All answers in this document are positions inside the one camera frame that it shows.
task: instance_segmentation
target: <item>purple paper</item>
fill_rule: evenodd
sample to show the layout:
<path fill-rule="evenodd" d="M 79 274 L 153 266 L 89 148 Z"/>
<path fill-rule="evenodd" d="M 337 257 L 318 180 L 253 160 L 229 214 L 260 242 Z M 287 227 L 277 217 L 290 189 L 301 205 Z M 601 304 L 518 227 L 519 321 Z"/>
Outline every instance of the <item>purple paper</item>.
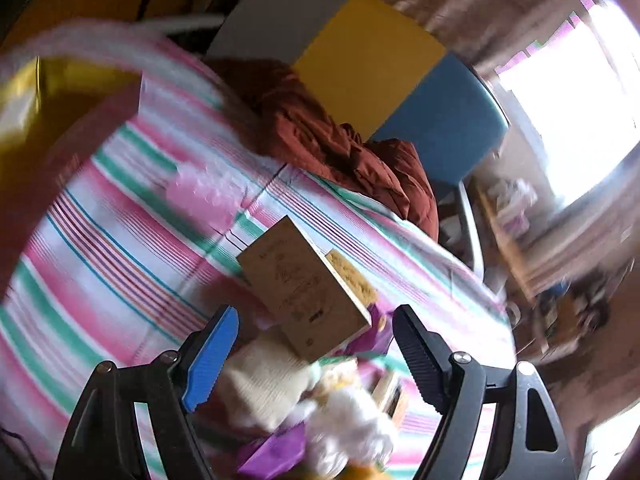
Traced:
<path fill-rule="evenodd" d="M 305 425 L 301 423 L 241 447 L 238 472 L 258 480 L 271 480 L 298 464 L 304 455 Z"/>
<path fill-rule="evenodd" d="M 382 312 L 375 303 L 371 303 L 367 309 L 371 314 L 371 328 L 347 345 L 344 349 L 345 355 L 358 352 L 386 354 L 389 350 L 394 338 L 391 315 Z"/>

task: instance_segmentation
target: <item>gray panel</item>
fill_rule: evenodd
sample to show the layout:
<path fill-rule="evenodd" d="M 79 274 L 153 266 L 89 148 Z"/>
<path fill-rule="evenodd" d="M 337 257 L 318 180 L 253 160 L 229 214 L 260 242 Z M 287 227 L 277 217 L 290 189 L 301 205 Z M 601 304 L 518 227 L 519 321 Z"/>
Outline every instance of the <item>gray panel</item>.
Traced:
<path fill-rule="evenodd" d="M 293 64 L 347 0 L 240 0 L 209 57 L 271 58 Z"/>

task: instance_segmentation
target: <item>table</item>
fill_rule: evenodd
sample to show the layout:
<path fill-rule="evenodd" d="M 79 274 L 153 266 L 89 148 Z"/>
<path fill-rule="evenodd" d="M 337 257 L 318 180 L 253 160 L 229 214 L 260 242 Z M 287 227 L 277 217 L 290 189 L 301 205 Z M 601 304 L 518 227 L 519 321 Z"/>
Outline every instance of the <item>table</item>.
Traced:
<path fill-rule="evenodd" d="M 347 256 L 376 287 L 383 310 L 409 303 L 453 350 L 485 365 L 514 365 L 502 305 L 461 262 L 380 204 L 245 149 L 242 132 L 259 127 L 256 117 L 169 41 L 113 23 L 69 25 L 1 60 L 0 76 L 36 55 L 78 56 L 143 74 L 138 114 L 63 188 L 0 307 L 0 423 L 25 436 L 47 472 L 98 362 L 149 362 L 199 330 L 219 304 L 240 311 L 245 333 L 270 322 L 236 256 L 284 215 L 324 253 L 336 248 Z M 228 214 L 213 235 L 164 198 L 187 162 L 242 187 L 223 198 Z M 397 345 L 363 362 L 360 372 L 371 382 L 381 368 L 399 370 L 410 394 L 388 470 L 408 478 L 440 417 L 420 400 Z M 161 479 L 144 407 L 136 409 L 151 475 Z M 480 473 L 492 413 L 489 406 L 483 412 L 466 478 Z"/>

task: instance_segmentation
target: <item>blue panel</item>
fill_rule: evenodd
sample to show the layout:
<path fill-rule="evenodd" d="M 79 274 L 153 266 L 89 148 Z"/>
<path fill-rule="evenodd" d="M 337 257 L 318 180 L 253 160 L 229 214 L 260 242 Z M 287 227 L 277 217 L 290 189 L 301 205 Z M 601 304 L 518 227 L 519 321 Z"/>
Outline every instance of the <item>blue panel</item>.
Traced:
<path fill-rule="evenodd" d="M 370 140 L 410 140 L 430 180 L 456 185 L 500 144 L 507 128 L 487 88 L 447 54 Z"/>

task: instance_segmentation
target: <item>bright window light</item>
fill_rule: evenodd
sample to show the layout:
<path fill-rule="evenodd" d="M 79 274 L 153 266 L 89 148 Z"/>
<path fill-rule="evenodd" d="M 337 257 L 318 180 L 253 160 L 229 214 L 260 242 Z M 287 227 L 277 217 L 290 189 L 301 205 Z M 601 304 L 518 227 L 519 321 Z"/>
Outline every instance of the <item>bright window light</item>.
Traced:
<path fill-rule="evenodd" d="M 640 38 L 614 7 L 593 6 L 500 73 L 540 134 L 549 183 L 565 205 L 598 184 L 640 140 Z"/>

